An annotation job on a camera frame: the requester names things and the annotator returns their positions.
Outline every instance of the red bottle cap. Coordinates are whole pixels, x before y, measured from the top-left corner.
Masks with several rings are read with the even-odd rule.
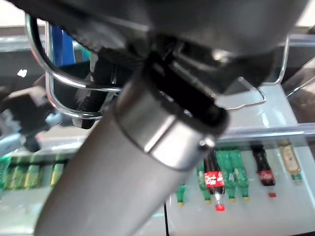
[[[276,196],[277,196],[276,193],[269,193],[270,198],[275,198]]]
[[[225,211],[225,206],[224,205],[216,205],[216,211],[224,212]]]

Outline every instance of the black cable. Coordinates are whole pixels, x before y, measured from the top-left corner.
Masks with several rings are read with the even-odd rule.
[[[168,233],[167,212],[166,212],[166,203],[164,203],[164,219],[165,219],[165,232],[166,232],[166,236],[169,236],[169,233]]]

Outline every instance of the metal cylinder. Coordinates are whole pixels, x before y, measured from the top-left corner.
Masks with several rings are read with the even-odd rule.
[[[131,78],[65,169],[35,236],[130,236],[207,155],[199,142],[214,144],[221,132],[186,115],[145,71]]]

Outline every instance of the red bottle label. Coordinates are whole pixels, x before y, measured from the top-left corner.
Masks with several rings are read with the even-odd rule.
[[[221,171],[210,171],[205,173],[207,188],[223,187],[224,181]]]
[[[261,171],[259,172],[260,180],[275,180],[272,171]]]

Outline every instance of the cola bottle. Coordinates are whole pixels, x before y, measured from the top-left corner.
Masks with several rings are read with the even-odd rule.
[[[252,146],[252,154],[257,163],[257,173],[259,175],[260,182],[264,186],[275,186],[275,178],[268,164],[266,152],[263,145]],[[276,193],[271,190],[272,188],[270,188],[269,197],[273,198],[276,196]]]
[[[204,160],[205,183],[209,193],[216,203],[216,211],[225,211],[223,204],[224,181],[223,175],[216,159],[216,151],[213,149]]]

